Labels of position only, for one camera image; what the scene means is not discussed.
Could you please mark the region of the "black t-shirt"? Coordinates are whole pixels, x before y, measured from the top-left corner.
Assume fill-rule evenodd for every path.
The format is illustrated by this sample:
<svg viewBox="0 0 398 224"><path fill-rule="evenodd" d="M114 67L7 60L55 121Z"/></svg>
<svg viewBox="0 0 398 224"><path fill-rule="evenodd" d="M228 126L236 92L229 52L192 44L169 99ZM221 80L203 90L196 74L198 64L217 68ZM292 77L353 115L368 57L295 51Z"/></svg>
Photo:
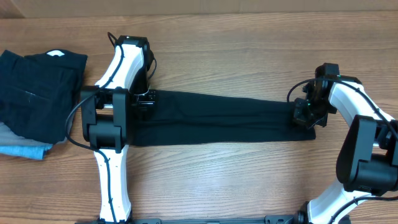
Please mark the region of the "black t-shirt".
<svg viewBox="0 0 398 224"><path fill-rule="evenodd" d="M137 122L133 146L316 138L313 128L293 122L293 103L165 90L156 97L153 114Z"/></svg>

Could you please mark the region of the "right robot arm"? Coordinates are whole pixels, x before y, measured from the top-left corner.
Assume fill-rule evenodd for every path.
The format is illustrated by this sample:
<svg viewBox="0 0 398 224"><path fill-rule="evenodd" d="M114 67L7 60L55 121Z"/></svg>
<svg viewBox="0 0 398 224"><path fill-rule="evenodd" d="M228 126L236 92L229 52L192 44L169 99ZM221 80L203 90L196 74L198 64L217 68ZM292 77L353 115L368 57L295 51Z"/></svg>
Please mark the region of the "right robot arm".
<svg viewBox="0 0 398 224"><path fill-rule="evenodd" d="M384 194L397 191L397 120L335 63L320 65L301 85L306 96L295 99L294 123L324 127L330 113L340 113L349 131L336 160L336 180L290 222L350 223L350 211L365 201L396 201Z"/></svg>

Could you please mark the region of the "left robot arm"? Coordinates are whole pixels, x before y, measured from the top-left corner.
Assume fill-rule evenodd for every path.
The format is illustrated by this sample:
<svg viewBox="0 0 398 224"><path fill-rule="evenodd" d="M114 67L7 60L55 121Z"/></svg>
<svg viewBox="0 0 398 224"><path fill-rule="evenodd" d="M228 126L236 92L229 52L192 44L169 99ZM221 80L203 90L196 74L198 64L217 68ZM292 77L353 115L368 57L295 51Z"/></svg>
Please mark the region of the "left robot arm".
<svg viewBox="0 0 398 224"><path fill-rule="evenodd" d="M155 60L145 37L108 35L114 57L104 75L81 90L83 137L97 161L101 210L97 223L132 223L126 160L134 114L154 105L147 79Z"/></svg>

